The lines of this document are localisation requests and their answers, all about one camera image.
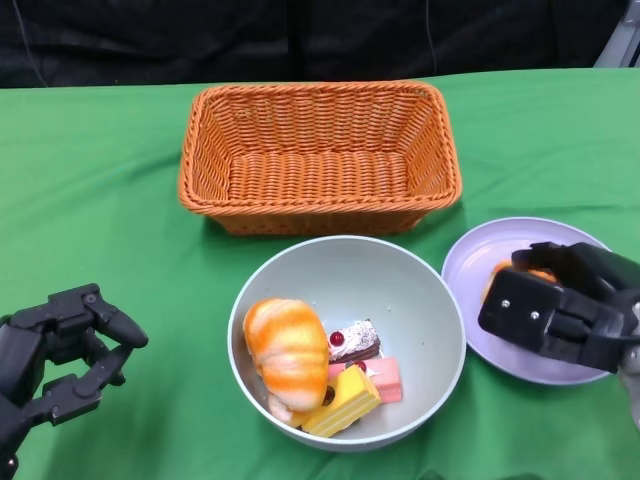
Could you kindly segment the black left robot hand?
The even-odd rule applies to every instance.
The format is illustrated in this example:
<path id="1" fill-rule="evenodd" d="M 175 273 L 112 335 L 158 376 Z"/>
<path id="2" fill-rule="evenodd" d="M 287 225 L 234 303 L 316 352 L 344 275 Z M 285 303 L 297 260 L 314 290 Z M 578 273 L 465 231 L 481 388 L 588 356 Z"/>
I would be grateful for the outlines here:
<path id="1" fill-rule="evenodd" d="M 122 367 L 148 344 L 142 328 L 106 302 L 96 284 L 52 294 L 1 318 L 1 477 L 18 469 L 29 431 L 96 409 L 102 390 L 125 383 Z"/>

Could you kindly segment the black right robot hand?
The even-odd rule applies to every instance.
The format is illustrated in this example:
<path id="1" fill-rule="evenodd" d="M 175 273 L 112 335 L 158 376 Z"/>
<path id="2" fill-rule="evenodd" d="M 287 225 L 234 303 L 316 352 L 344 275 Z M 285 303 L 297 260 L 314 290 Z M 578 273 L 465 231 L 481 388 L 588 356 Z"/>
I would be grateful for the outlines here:
<path id="1" fill-rule="evenodd" d="M 614 373 L 639 344 L 639 265 L 584 242 L 535 243 L 496 272 L 480 327 L 542 357 Z"/>

